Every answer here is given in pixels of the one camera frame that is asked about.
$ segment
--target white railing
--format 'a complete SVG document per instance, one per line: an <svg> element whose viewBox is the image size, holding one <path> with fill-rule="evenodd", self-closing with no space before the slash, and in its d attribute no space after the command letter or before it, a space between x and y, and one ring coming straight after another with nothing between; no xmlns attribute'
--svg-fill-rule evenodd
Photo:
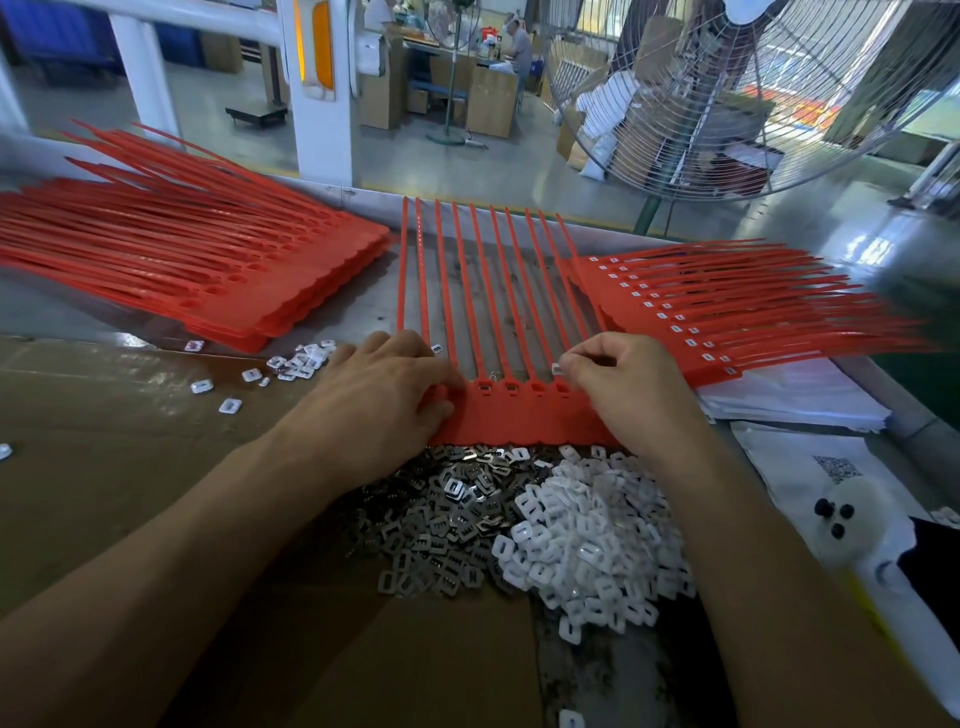
<svg viewBox="0 0 960 728"><path fill-rule="evenodd" d="M352 184L347 46L347 0L331 0L332 44L337 86L335 101L312 101L304 93L296 65L298 42L293 32L294 4L312 0L279 0L277 11L248 10L207 0L66 0L107 12L141 123L182 136L155 22L170 23L228 36L259 40L279 49L284 76L290 82L300 176L338 185ZM30 134L11 70L0 54L0 133Z"/></svg>
<svg viewBox="0 0 960 728"><path fill-rule="evenodd" d="M275 12L235 8L207 0L67 0L74 5L129 15L139 20L170 23L184 28L228 36L247 37L268 45L281 45L283 33Z"/></svg>

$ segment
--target white pillar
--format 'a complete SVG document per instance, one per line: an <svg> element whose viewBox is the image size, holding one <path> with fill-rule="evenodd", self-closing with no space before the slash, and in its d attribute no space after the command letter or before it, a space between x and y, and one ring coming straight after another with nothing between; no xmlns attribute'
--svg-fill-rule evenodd
<svg viewBox="0 0 960 728"><path fill-rule="evenodd" d="M154 24L127 15L112 14L110 25L127 71L127 81L140 123L181 136ZM171 143L169 139L155 134L147 133L147 136L165 144Z"/></svg>
<svg viewBox="0 0 960 728"><path fill-rule="evenodd" d="M290 82L290 111L297 138L300 176L312 182L353 186L353 143L350 129L350 76L347 40L348 0L329 0L333 34L333 76L336 99L309 98L300 82L300 59L294 20L294 3L301 3L303 32L311 33L313 0L277 0L283 31L280 55Z"/></svg>
<svg viewBox="0 0 960 728"><path fill-rule="evenodd" d="M0 52L0 131L30 133L27 114L20 106L20 97L13 85L13 73L7 57Z"/></svg>

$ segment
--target fan base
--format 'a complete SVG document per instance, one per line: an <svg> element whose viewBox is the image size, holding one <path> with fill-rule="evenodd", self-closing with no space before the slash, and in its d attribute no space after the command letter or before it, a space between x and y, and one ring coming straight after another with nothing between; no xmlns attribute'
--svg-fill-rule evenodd
<svg viewBox="0 0 960 728"><path fill-rule="evenodd" d="M435 144L443 144L445 147L462 147L467 143L467 140L463 137L462 134L454 132L453 130L446 130L440 132L431 132L426 138Z"/></svg>

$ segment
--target stack of paper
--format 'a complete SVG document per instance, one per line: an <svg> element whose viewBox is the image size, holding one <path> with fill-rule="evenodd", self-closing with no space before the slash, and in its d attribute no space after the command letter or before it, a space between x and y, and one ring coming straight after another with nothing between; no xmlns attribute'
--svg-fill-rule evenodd
<svg viewBox="0 0 960 728"><path fill-rule="evenodd" d="M879 432L890 410L864 392L829 359L778 364L741 379L697 390L704 412L717 420L834 425Z"/></svg>

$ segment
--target fan guard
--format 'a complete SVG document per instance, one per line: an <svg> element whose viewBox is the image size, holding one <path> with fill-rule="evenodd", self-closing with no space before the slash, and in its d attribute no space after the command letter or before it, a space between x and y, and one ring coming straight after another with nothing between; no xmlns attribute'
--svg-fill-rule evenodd
<svg viewBox="0 0 960 728"><path fill-rule="evenodd" d="M875 149L960 70L960 5L729 2L756 20L723 0L543 0L549 95L566 124L587 113L577 142L615 177L669 200L789 189Z"/></svg>

